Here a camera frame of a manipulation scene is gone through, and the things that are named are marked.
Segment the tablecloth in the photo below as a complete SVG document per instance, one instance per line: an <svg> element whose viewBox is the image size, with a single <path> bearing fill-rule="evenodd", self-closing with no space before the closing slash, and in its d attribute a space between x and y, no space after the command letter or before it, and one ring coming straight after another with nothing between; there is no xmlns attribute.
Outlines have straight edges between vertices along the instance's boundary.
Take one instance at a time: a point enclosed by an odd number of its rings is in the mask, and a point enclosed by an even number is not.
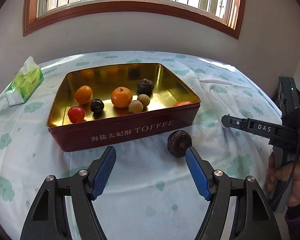
<svg viewBox="0 0 300 240"><path fill-rule="evenodd" d="M106 147L63 152L46 122L64 76L90 67L158 62L184 81L200 98L193 125L184 128L203 159L229 176L254 176L264 185L272 147L268 139L224 128L230 114L281 124L281 112L269 97L235 67L194 56L153 51L81 54L40 64L44 81L22 105L8 105L0 95L0 224L20 238L31 203L45 177L72 176L101 156ZM208 202L198 194L185 158L167 150L170 132L113 145L117 161L108 184L93 202L109 240L191 240L202 223ZM80 239L70 197L67 211L73 239ZM231 198L222 239L231 230Z"/></svg>

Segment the window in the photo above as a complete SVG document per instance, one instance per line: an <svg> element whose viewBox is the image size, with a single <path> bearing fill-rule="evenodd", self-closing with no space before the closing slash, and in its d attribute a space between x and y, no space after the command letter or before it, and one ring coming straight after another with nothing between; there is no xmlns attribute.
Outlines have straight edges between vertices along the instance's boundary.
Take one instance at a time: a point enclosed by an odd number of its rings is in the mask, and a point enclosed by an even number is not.
<svg viewBox="0 0 300 240"><path fill-rule="evenodd" d="M239 37L245 0L25 0L24 35L85 14L139 11L195 21Z"/></svg>

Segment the blue gripper pad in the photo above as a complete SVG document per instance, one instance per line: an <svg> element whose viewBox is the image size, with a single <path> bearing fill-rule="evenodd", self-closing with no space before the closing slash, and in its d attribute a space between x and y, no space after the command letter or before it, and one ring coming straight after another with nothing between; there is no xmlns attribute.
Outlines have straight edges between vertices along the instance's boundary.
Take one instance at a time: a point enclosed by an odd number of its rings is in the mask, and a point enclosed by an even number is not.
<svg viewBox="0 0 300 240"><path fill-rule="evenodd" d="M186 150L186 162L199 194L203 196L205 200L208 200L211 196L208 178L204 174L194 153L189 148Z"/></svg>
<svg viewBox="0 0 300 240"><path fill-rule="evenodd" d="M115 148L112 147L112 149L108 153L108 156L105 158L101 167L99 168L98 173L93 179L93 191L91 192L93 200L95 200L98 196L100 196L103 193L103 190L106 187L116 158L117 154L115 152Z"/></svg>

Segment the wooden window frame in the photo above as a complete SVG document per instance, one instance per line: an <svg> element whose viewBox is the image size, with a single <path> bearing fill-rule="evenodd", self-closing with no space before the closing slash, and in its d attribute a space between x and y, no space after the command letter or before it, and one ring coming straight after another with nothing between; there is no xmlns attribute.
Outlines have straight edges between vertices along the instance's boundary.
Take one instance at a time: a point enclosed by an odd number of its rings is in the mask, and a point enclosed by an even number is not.
<svg viewBox="0 0 300 240"><path fill-rule="evenodd" d="M37 17L38 0L25 0L23 7L23 36L62 20L104 12L146 12L174 16L206 25L239 39L246 0L231 0L228 20L210 13L198 13L191 6L178 7L177 2L164 0L87 0L56 8Z"/></svg>

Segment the gray handle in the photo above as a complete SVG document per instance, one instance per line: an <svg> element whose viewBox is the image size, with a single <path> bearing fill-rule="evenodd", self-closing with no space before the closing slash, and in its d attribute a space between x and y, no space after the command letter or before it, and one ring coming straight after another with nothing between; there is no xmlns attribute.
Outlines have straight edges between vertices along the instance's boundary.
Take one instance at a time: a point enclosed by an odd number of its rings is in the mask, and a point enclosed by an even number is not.
<svg viewBox="0 0 300 240"><path fill-rule="evenodd" d="M287 165L288 163L292 162L295 158L295 155L291 154L287 150L283 150L276 146L274 146L272 149L273 149L273 154L274 154L274 167L276 169L279 169L279 168ZM277 183L275 184L274 190L270 192L270 195L269 195L270 199L271 200L276 199L280 195L282 190L285 188L286 184L287 184L286 181L278 180ZM291 190L292 190L292 184L293 184L293 180L290 181L287 189L281 196L280 200L278 200L272 206L272 210L274 212L277 212L277 213L284 212L288 198L289 198Z"/></svg>

